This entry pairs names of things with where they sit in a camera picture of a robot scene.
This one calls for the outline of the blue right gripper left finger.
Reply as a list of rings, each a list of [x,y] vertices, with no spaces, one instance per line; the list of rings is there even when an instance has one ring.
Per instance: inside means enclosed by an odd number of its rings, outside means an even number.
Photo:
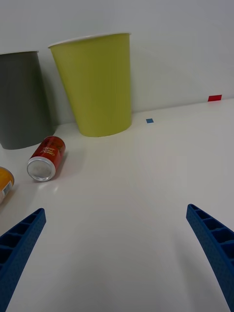
[[[0,311],[6,311],[29,256],[46,223],[39,208],[0,237]]]

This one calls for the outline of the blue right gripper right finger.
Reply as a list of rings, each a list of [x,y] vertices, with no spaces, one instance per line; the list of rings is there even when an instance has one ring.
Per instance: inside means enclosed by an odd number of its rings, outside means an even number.
[[[193,204],[187,207],[186,219],[212,267],[230,311],[233,311],[234,232]]]

